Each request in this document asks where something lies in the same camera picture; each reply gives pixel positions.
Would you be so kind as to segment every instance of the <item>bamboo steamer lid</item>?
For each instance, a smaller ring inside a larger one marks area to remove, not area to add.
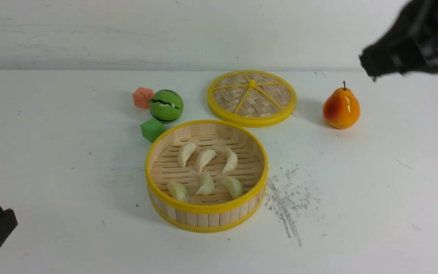
[[[207,104],[218,118],[244,127],[280,123],[297,102],[294,89],[282,78],[263,71],[226,73],[207,90]]]

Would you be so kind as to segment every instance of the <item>red cube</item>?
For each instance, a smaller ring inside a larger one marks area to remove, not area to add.
[[[134,105],[140,108],[149,109],[152,97],[153,90],[140,87],[133,93]]]

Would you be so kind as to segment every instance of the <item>dirt stain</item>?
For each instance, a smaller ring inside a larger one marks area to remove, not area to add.
[[[301,215],[306,217],[307,211],[318,209],[320,198],[312,197],[309,189],[315,188],[316,194],[320,193],[312,184],[310,174],[304,175],[305,182],[299,181],[297,174],[300,169],[299,165],[291,163],[290,167],[280,168],[279,175],[268,178],[265,206],[275,212],[278,221],[285,227],[287,237],[297,239],[298,246],[302,247],[295,220]]]

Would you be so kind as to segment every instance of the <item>toy food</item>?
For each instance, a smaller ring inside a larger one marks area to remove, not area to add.
[[[211,175],[207,170],[204,170],[200,174],[200,188],[195,193],[195,195],[209,195],[214,192],[216,186],[214,185],[214,179],[212,179]]]
[[[186,167],[188,158],[194,153],[197,145],[194,143],[188,143],[185,146],[181,146],[179,153],[177,154],[177,161],[181,167]]]
[[[360,116],[358,99],[350,89],[338,88],[324,103],[323,115],[327,124],[337,129],[346,129],[354,125]]]
[[[224,166],[222,173],[229,173],[234,171],[238,166],[238,156],[230,148],[226,148],[226,165]]]
[[[155,142],[155,140],[165,132],[165,128],[160,121],[155,118],[141,124],[141,134],[150,142]]]
[[[173,90],[159,90],[150,100],[151,115],[164,124],[177,120],[183,111],[184,102]]]
[[[221,179],[221,183],[226,187],[227,191],[233,197],[233,199],[236,199],[239,196],[243,195],[243,185],[238,179],[226,176]]]
[[[175,181],[171,181],[167,184],[168,191],[172,195],[172,198],[188,203],[190,201],[190,194],[184,185],[177,183]]]
[[[140,108],[148,109],[150,100],[153,97],[153,90],[149,88],[138,88],[133,93],[134,105]]]
[[[202,172],[202,169],[216,156],[214,149],[204,149],[200,151],[195,160],[195,167],[198,173]]]

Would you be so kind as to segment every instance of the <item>toy watermelon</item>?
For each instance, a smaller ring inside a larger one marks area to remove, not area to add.
[[[150,113],[161,123],[167,124],[177,120],[183,111],[184,101],[173,90],[159,90],[150,100]]]

